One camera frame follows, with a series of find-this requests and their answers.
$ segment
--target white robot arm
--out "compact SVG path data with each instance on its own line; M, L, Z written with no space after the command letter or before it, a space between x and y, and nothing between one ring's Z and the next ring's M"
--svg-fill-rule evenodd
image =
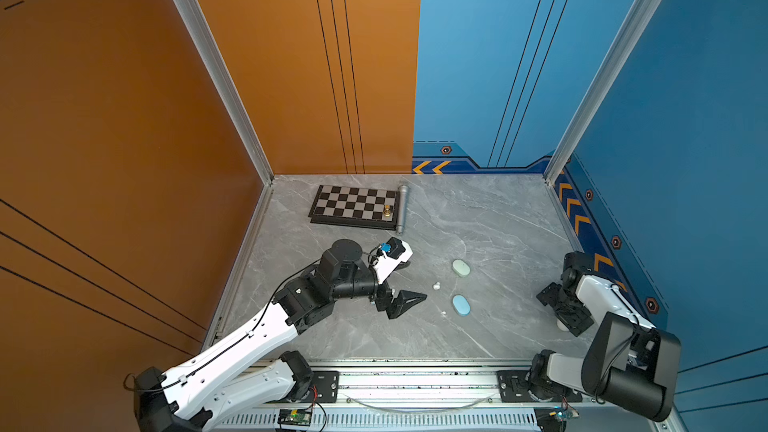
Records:
M141 432L205 432L256 404L307 396L312 370L295 351L284 353L269 367L238 376L331 315L338 298L368 297L390 319L426 299L425 294L410 291L400 291L394 298L386 282L394 270L408 264L412 256L408 244L390 238L371 256L366 265L356 242L334 242L320 264L299 271L259 313L213 347L165 372L150 368L140 374L130 390Z
M537 298L574 335L598 322L597 335L583 358L537 354L528 391L546 401L578 390L661 422L672 410L680 341L640 315L616 284L590 275L589 263L581 252L566 254L562 285L551 283Z

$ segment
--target gray marble floor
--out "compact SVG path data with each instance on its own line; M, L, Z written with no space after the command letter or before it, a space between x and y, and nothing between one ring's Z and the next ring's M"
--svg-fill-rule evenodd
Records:
M558 330L552 310L536 300L559 278L563 255L572 249L542 178L523 175L276 177L225 332L258 312L285 276L319 258L335 240L350 238L369 250L392 235L310 224L318 185L396 189L401 183L410 187L402 238L413 258L389 283L427 293L427 300L394 321L365 299L340 300L331 317L271 357L299 350L316 359L529 359L545 348L565 354L588 349L594 330L580 338ZM468 277L452 271L456 258L472 267ZM469 301L470 315L453 310L455 294Z

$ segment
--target dashed line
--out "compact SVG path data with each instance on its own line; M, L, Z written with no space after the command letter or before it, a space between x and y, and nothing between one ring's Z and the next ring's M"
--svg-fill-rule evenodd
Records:
M5 7L3 10L8 10L11 7L15 7L16 5L19 5L19 4L24 4L24 0L21 0L21 1L17 2L16 4L11 4L11 5L7 6L7 7Z

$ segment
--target blue wall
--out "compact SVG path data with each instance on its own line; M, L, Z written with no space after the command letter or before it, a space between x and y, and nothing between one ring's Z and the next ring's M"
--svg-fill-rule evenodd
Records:
M541 0L532 27L538 2L422 0L416 142L454 142L482 167L554 150L633 0Z
M663 0L575 154L667 305L696 431L768 416L720 407L768 398L767 30L766 0Z

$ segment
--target small white object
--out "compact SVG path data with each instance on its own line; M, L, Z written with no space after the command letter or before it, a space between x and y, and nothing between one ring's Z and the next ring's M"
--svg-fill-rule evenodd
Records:
M457 258L453 261L453 271L456 272L459 277L466 277L469 275L469 265L460 258Z

